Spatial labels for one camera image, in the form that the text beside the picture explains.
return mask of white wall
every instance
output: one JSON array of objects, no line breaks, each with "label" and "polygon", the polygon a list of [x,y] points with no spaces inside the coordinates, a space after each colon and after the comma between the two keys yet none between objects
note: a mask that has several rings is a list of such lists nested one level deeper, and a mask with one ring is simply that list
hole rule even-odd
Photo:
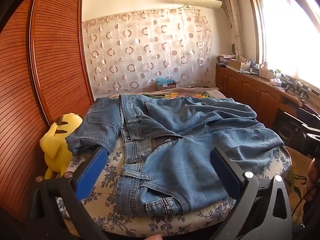
[{"label": "white wall", "polygon": [[[174,4],[174,0],[83,0],[82,21],[103,17],[116,13],[124,13],[136,10],[175,8],[181,5]],[[201,14],[205,15],[212,31],[212,47],[210,53],[211,86],[215,81],[216,56],[231,53],[231,28],[229,17],[222,8],[201,8]]]},{"label": "white wall", "polygon": [[241,19],[241,40],[244,57],[256,60],[256,33],[250,0],[237,0]]}]

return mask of pikachu plush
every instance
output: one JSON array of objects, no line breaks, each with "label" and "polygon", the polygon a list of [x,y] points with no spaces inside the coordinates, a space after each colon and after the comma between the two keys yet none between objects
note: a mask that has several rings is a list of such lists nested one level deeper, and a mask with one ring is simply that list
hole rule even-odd
[{"label": "pikachu plush", "polygon": [[72,158],[68,150],[66,137],[82,123],[82,118],[77,114],[64,114],[55,121],[49,131],[41,138],[40,147],[44,152],[44,160],[48,169],[45,179],[51,179],[54,172],[59,172],[62,177]]}]

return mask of wooden wardrobe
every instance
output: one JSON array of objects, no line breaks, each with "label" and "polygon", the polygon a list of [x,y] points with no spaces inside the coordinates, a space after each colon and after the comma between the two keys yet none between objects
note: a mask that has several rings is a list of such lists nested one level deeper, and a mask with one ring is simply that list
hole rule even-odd
[{"label": "wooden wardrobe", "polygon": [[0,205],[24,221],[44,175],[40,138],[61,114],[93,103],[84,61],[82,0],[24,0],[0,33]]}]

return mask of plush toy foot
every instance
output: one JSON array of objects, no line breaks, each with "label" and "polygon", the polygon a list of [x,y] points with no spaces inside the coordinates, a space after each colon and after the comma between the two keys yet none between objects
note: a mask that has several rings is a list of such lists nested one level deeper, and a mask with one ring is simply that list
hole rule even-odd
[{"label": "plush toy foot", "polygon": [[51,170],[50,168],[47,169],[45,172],[44,178],[45,179],[52,179],[54,171]]},{"label": "plush toy foot", "polygon": [[60,169],[60,176],[63,177],[63,174],[65,174],[66,171],[67,171],[67,167],[62,166],[61,169]]}]

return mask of blue gripper pad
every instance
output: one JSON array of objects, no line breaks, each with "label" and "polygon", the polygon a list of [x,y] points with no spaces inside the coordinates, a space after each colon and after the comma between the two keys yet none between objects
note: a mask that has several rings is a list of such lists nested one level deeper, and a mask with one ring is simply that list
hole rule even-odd
[{"label": "blue gripper pad", "polygon": [[100,150],[90,161],[88,166],[84,169],[79,179],[76,182],[76,197],[79,201],[88,198],[94,184],[96,183],[99,175],[105,167],[108,160],[108,154],[105,149],[100,147]]},{"label": "blue gripper pad", "polygon": [[228,195],[231,198],[239,200],[242,196],[242,185],[241,181],[238,179],[232,169],[236,168],[240,173],[242,170],[238,164],[232,163],[230,159],[226,161],[225,158],[228,157],[224,153],[223,155],[224,157],[221,156],[220,152],[216,148],[212,149],[210,152],[210,163],[225,187]]}]

